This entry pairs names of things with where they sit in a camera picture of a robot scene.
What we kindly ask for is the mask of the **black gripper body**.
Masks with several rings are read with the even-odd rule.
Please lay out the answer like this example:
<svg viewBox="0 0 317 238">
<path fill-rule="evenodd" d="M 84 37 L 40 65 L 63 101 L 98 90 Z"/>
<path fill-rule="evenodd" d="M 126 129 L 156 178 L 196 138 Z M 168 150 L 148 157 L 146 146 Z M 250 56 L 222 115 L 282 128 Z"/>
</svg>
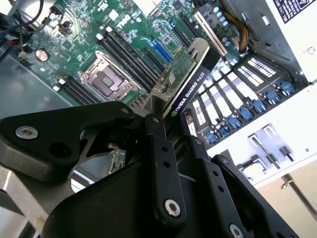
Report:
<svg viewBox="0 0 317 238">
<path fill-rule="evenodd" d="M 192 172 L 193 163 L 178 161 L 186 224 L 160 223 L 152 202 L 150 174 L 143 163 L 121 169 L 62 201 L 49 215 L 44 238 L 222 238 L 212 202 L 205 199 Z"/>
</svg>

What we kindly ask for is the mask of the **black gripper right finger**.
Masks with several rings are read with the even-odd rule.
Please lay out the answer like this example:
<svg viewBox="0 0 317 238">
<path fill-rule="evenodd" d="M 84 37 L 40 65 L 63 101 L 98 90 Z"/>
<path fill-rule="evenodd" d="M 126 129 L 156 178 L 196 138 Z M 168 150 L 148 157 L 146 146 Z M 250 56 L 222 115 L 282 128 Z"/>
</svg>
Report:
<svg viewBox="0 0 317 238">
<path fill-rule="evenodd" d="M 185 116 L 172 127 L 187 224 L 184 238 L 296 238 L 296 232 L 223 155 L 210 157 Z"/>
</svg>

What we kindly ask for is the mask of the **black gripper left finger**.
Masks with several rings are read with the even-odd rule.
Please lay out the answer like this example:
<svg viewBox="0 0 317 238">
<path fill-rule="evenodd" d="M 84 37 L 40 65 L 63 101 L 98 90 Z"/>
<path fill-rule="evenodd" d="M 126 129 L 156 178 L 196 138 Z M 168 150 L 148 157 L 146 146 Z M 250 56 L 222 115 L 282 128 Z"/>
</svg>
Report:
<svg viewBox="0 0 317 238">
<path fill-rule="evenodd" d="M 180 228 L 187 215 L 171 125 L 158 98 L 143 116 L 124 103 L 108 102 L 4 118 L 3 189 L 35 228 L 44 228 L 53 210 L 76 194 L 70 185 L 75 167 L 109 149 L 123 149 L 128 161 L 122 169 L 139 162 L 150 174 L 156 219 Z"/>
</svg>

